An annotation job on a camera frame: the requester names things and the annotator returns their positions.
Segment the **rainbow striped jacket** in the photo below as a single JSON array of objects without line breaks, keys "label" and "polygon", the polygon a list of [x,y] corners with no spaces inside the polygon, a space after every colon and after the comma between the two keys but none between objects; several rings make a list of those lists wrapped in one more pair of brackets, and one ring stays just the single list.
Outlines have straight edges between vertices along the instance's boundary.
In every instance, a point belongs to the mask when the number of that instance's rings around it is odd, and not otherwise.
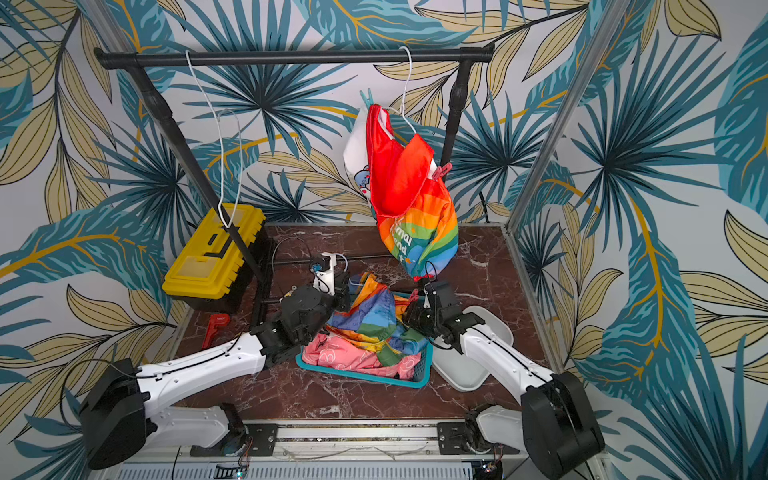
[{"label": "rainbow striped jacket", "polygon": [[358,350],[374,354],[381,367],[394,367],[406,357],[416,357],[418,362],[428,340],[402,322],[410,300],[396,296],[370,272],[352,277],[349,288],[350,309],[336,312],[326,329]]}]

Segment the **pink bear-print jacket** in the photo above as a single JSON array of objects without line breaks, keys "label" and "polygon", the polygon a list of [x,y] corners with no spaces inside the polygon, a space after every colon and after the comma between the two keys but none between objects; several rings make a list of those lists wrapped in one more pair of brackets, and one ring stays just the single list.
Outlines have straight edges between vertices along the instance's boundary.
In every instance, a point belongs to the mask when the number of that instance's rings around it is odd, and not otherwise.
[{"label": "pink bear-print jacket", "polygon": [[373,377],[411,381],[421,354],[394,356],[394,363],[385,364],[378,352],[369,351],[334,334],[318,334],[306,346],[299,359],[305,366],[319,367],[332,373],[354,373]]}]

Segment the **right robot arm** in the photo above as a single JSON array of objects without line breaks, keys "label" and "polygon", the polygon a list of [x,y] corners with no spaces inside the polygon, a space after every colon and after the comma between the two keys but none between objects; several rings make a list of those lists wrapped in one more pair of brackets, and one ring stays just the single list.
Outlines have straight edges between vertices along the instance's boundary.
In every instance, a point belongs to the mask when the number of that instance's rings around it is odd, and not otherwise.
[{"label": "right robot arm", "polygon": [[525,357],[491,328],[494,315],[464,307],[454,288],[433,281],[412,294],[403,314],[407,327],[482,367],[515,399],[516,410],[500,405],[469,412],[453,432],[438,429],[441,451],[478,454],[509,447],[524,454],[547,479],[561,479],[588,464],[606,447],[581,381],[555,373]]}]

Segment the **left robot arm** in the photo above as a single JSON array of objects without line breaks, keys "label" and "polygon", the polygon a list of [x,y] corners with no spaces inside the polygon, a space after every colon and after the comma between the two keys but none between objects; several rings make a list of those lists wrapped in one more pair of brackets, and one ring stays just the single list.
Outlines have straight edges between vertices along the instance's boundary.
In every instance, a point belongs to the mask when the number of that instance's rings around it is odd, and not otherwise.
[{"label": "left robot arm", "polygon": [[241,439],[233,407],[182,408],[179,401],[294,358],[334,313],[349,308],[349,275],[342,272],[325,286],[295,289],[278,313],[225,344],[143,367],[129,359],[108,363],[79,409],[88,468],[116,466],[148,446],[214,449]]}]

